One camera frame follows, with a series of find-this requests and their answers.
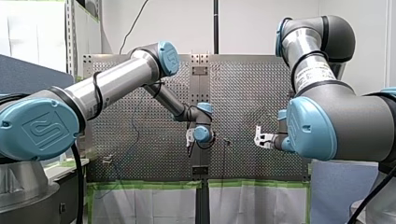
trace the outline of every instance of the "logo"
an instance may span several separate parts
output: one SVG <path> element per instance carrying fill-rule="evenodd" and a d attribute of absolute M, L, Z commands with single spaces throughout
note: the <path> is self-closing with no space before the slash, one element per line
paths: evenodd
<path fill-rule="evenodd" d="M 69 135 L 58 113 L 51 111 L 22 125 L 33 143 L 44 150 Z"/>
<path fill-rule="evenodd" d="M 177 64 L 177 53 L 174 49 L 169 49 L 166 51 L 166 58 L 172 63 L 172 65 Z"/>

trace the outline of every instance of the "industrial robot arm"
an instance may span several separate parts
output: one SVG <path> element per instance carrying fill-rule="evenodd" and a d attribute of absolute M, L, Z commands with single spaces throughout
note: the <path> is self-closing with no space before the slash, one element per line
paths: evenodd
<path fill-rule="evenodd" d="M 396 159 L 396 89 L 357 96 L 339 80 L 354 48 L 353 30 L 341 18 L 281 23 L 276 55 L 289 66 L 296 94 L 279 111 L 271 146 L 322 161 Z"/>
<path fill-rule="evenodd" d="M 66 89 L 52 87 L 17 101 L 0 101 L 0 155 L 15 161 L 42 161 L 64 153 L 85 129 L 87 120 L 138 87 L 166 107 L 178 121 L 193 121 L 196 141 L 207 143 L 211 105 L 189 110 L 162 84 L 178 71 L 176 49 L 168 42 L 138 48 L 130 59 Z"/>

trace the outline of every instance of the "perforated metal panel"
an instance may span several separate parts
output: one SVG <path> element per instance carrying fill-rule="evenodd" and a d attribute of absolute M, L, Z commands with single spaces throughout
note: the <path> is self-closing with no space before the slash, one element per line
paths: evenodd
<path fill-rule="evenodd" d="M 86 55 L 86 59 L 84 72 L 87 76 L 84 77 L 90 77 L 95 72 L 125 61 L 126 56 Z M 176 76 L 163 79 L 183 103 L 189 101 L 189 76 L 189 65 L 182 62 Z M 89 166 L 89 181 L 120 177 L 191 179 L 185 140 L 186 124 L 174 122 L 171 114 L 142 88 L 104 110 L 92 126 L 98 160 Z M 102 163 L 102 158 L 109 155 L 114 156 L 116 167 Z"/>
<path fill-rule="evenodd" d="M 253 141 L 256 124 L 265 133 L 277 131 L 277 111 L 289 100 L 289 68 L 274 56 L 211 55 L 210 62 L 213 128 L 219 135 L 212 148 L 210 178 L 307 178 L 305 160 L 256 147 Z"/>
<path fill-rule="evenodd" d="M 123 62 L 126 56 L 87 55 L 86 59 L 84 77 L 90 77 Z M 265 132 L 276 132 L 277 111 L 288 102 L 289 69 L 274 56 L 210 55 L 209 61 L 213 129 L 218 135 L 211 149 L 209 177 L 305 180 L 306 161 L 256 147 L 253 141 L 256 124 Z M 190 66 L 190 56 L 182 55 L 179 73 L 165 79 L 183 103 L 193 100 L 189 98 Z M 88 179 L 189 180 L 185 131 L 185 123 L 172 121 L 170 113 L 148 93 L 136 90 L 94 121 L 93 142 L 99 160 L 90 165 Z M 231 144 L 226 146 L 223 139 Z M 118 172 L 102 164 L 100 159 L 109 155 L 114 156 Z"/>

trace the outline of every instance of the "green tape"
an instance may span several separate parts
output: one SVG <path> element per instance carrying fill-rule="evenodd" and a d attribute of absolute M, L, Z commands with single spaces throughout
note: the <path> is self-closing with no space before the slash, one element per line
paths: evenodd
<path fill-rule="evenodd" d="M 306 189 L 305 224 L 311 223 L 311 185 Z"/>
<path fill-rule="evenodd" d="M 94 189 L 92 187 L 87 187 L 88 224 L 92 224 L 93 192 Z"/>
<path fill-rule="evenodd" d="M 75 161 L 62 161 L 59 166 L 62 167 L 76 167 L 76 162 Z"/>
<path fill-rule="evenodd" d="M 95 190 L 103 189 L 199 189 L 200 181 L 148 182 L 139 180 L 122 180 L 109 183 L 89 183 Z"/>
<path fill-rule="evenodd" d="M 209 180 L 210 188 L 242 187 L 242 186 L 257 186 L 257 187 L 286 188 L 286 189 L 306 189 L 309 187 L 309 182 L 276 181 L 276 180 L 250 180 L 250 179 Z"/>
<path fill-rule="evenodd" d="M 309 175 L 312 175 L 312 167 L 313 167 L 313 165 L 312 165 L 312 161 L 311 161 L 308 163 L 308 174 Z"/>

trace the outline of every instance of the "white wall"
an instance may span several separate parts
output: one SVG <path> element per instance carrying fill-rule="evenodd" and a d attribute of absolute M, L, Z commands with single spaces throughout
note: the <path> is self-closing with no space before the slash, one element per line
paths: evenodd
<path fill-rule="evenodd" d="M 103 51 L 119 53 L 144 0 L 103 0 Z M 212 0 L 148 1 L 123 52 L 161 40 L 171 41 L 179 53 L 205 53 L 212 44 Z"/>
<path fill-rule="evenodd" d="M 219 1 L 219 53 L 275 54 L 282 19 L 318 14 L 318 0 Z"/>
<path fill-rule="evenodd" d="M 103 50 L 118 53 L 144 0 L 103 0 Z M 219 1 L 219 52 L 274 54 L 278 23 L 318 15 L 318 0 Z M 213 52 L 213 0 L 149 1 L 124 51 L 160 40 L 179 53 Z"/>
<path fill-rule="evenodd" d="M 0 54 L 65 72 L 65 48 L 63 2 L 0 1 Z"/>
<path fill-rule="evenodd" d="M 387 85 L 388 1 L 320 0 L 320 15 L 340 16 L 355 32 L 356 50 L 343 81 L 357 94 L 380 91 Z"/>
<path fill-rule="evenodd" d="M 77 33 L 78 77 L 83 77 L 83 55 L 102 53 L 100 21 L 75 2 L 75 20 Z"/>
<path fill-rule="evenodd" d="M 389 44 L 388 44 L 388 63 L 389 73 L 388 82 L 389 86 L 396 87 L 396 3 L 389 1 Z"/>

